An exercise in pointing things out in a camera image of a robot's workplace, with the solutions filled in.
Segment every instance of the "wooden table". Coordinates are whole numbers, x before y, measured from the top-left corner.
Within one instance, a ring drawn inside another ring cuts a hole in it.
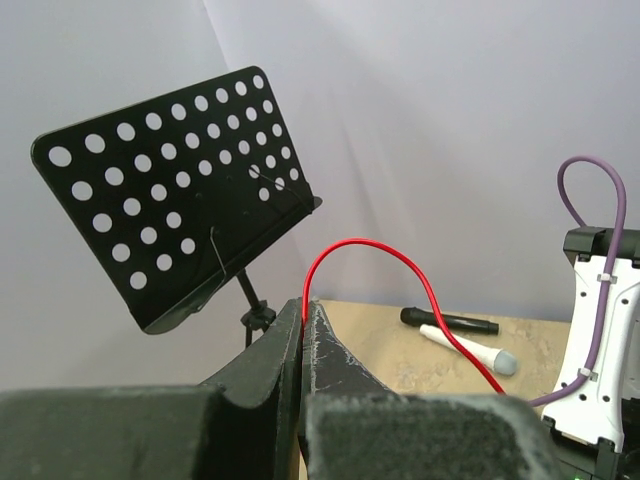
[[[321,303],[337,337],[371,373],[394,391],[493,391],[462,355],[426,339],[416,328],[400,322],[400,308],[337,301]],[[496,375],[507,393],[531,399],[553,389],[562,365],[569,323],[493,315],[470,316],[500,324],[500,334],[460,336],[490,347],[504,348],[518,358],[520,368],[515,375]],[[307,478],[304,464],[301,465],[300,478]]]

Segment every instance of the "white plastic housing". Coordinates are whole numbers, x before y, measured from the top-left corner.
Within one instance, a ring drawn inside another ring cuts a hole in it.
[[[563,383],[574,381],[578,370],[584,367],[600,292],[598,275],[602,273],[604,263],[605,258],[599,256],[592,256],[589,262],[575,262],[573,320],[554,391],[560,390]],[[591,378],[575,393],[547,405],[542,416],[555,420],[556,430],[591,445],[597,445],[600,438],[610,440],[615,452],[619,453],[624,442],[620,413],[624,374],[625,370],[638,371],[637,365],[627,368],[626,363],[640,292],[640,269],[632,268],[631,260],[618,259],[613,277],[615,283],[609,290],[600,353]],[[637,333],[635,339],[634,349],[637,352]]]

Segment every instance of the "white backdrop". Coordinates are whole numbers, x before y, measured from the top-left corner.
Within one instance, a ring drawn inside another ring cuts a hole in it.
[[[205,0],[231,69],[262,66],[307,178],[325,204],[295,232],[309,264],[368,236],[402,249],[444,308],[569,319],[573,228],[560,163],[601,156],[640,227],[640,3]],[[614,190],[572,167],[588,222],[611,226]],[[411,274],[349,247],[315,292],[424,305]]]
[[[236,282],[180,328],[144,335],[29,157],[41,133],[225,73],[202,1],[5,0],[0,65],[0,390],[218,370],[244,345]],[[249,269],[276,308],[301,289],[291,252],[284,238]]]

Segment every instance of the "music stand clamp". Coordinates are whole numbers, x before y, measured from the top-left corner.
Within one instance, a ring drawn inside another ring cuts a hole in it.
[[[251,306],[251,309],[240,319],[242,324],[245,326],[246,332],[244,346],[248,347],[253,341],[253,332],[256,330],[266,332],[269,326],[271,326],[273,321],[276,319],[276,312],[272,308],[269,308],[266,300],[258,300],[258,296],[253,289],[253,285],[251,285],[251,281],[249,280],[246,270],[243,269],[238,273],[238,275],[236,275],[236,278],[238,279],[238,282],[240,282],[242,291]]]
[[[138,326],[167,332],[321,204],[265,73],[249,67],[39,137],[33,162]],[[251,336],[247,332],[247,341]]]

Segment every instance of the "microphone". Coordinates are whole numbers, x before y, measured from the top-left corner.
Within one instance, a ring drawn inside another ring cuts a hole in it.
[[[422,325],[420,327],[420,333],[429,340],[433,340],[440,345],[457,351],[456,348],[451,345],[449,339],[444,336],[442,330],[437,327]],[[485,347],[466,338],[460,338],[457,335],[454,335],[454,337],[490,370],[509,377],[518,370],[518,359],[506,350]]]
[[[497,335],[500,331],[500,325],[489,322],[487,320],[479,320],[477,318],[454,317],[452,315],[442,315],[447,327],[450,330],[464,330],[471,333],[484,333],[486,335]],[[400,311],[400,320],[411,327],[419,327],[421,325],[438,326],[436,316],[433,312],[425,312],[416,307],[403,308]]]

